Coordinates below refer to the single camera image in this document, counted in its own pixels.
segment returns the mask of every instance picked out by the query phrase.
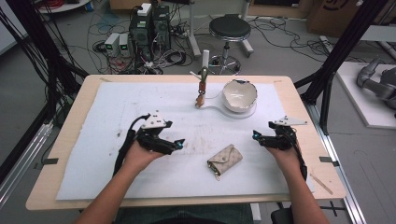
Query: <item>stool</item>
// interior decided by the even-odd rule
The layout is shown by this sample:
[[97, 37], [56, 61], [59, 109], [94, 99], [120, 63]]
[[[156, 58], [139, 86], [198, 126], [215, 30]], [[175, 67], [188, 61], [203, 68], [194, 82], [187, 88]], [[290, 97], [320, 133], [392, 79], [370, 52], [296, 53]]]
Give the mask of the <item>stool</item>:
[[225, 40], [222, 55], [217, 55], [209, 60], [209, 71], [212, 74], [221, 75], [224, 71], [237, 75], [241, 69], [241, 63], [228, 55], [230, 42], [241, 42], [250, 35], [250, 25], [247, 21], [234, 16], [215, 18], [209, 24], [209, 32], [214, 37]]

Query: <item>round stool seat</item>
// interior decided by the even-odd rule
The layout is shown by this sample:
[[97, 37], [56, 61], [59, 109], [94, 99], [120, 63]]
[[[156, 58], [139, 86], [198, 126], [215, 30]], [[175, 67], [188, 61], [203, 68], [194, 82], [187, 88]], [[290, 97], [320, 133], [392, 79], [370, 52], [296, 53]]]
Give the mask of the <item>round stool seat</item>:
[[227, 41], [243, 41], [250, 35], [250, 25], [237, 17], [215, 18], [209, 24], [210, 34]]

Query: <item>wooden table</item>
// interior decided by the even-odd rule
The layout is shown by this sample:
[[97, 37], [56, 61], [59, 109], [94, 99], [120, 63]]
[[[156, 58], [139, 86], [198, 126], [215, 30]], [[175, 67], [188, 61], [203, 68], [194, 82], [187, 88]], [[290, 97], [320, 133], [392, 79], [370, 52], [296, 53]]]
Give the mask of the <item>wooden table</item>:
[[[212, 76], [208, 83], [226, 83], [236, 77]], [[289, 117], [310, 120], [300, 96], [295, 90], [289, 77], [266, 76], [238, 76], [252, 83], [273, 83], [277, 94]], [[59, 158], [57, 164], [45, 165], [38, 177], [35, 186], [27, 200], [29, 210], [50, 210], [85, 208], [91, 201], [56, 201], [56, 195], [61, 186], [64, 170], [69, 155], [78, 140], [79, 131], [91, 108], [97, 90], [103, 82], [177, 82], [197, 83], [193, 76], [88, 76], [70, 113], [54, 143], [49, 158]], [[321, 162], [319, 157], [327, 157], [328, 153], [321, 143], [317, 131], [311, 121], [308, 125], [294, 126], [298, 132], [299, 143], [303, 152], [308, 173], [314, 183], [316, 199], [341, 199], [346, 196], [343, 184], [330, 162]], [[217, 196], [199, 198], [171, 198], [171, 199], [126, 199], [121, 206], [152, 206], [176, 204], [203, 204], [203, 203], [256, 203], [289, 201], [289, 195], [244, 195], [244, 196]]]

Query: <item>power supply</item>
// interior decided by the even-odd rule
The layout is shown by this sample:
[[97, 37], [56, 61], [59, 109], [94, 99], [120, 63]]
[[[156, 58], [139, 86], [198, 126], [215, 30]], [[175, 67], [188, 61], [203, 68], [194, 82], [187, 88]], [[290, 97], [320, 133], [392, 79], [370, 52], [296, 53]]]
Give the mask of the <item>power supply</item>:
[[120, 34], [113, 33], [105, 42], [107, 54], [110, 57], [117, 57], [120, 53]]
[[152, 8], [147, 12], [146, 16], [134, 14], [129, 26], [129, 32], [132, 38], [134, 52], [138, 54], [137, 60], [144, 59], [152, 61], [151, 44], [153, 40], [153, 22], [151, 19]]
[[157, 6], [154, 8], [152, 15], [155, 27], [155, 41], [157, 48], [170, 49], [170, 24], [169, 24], [169, 6]]
[[120, 52], [122, 57], [131, 57], [131, 41], [128, 34], [120, 34]]

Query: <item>beige pouch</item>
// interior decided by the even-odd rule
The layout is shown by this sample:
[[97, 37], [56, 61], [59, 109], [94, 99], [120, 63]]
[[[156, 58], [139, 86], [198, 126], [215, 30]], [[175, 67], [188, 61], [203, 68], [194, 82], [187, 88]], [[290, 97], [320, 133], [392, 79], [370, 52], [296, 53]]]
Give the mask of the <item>beige pouch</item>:
[[242, 154], [233, 145], [229, 145], [210, 158], [207, 164], [215, 172], [216, 179], [219, 180], [222, 174], [241, 161], [242, 158]]

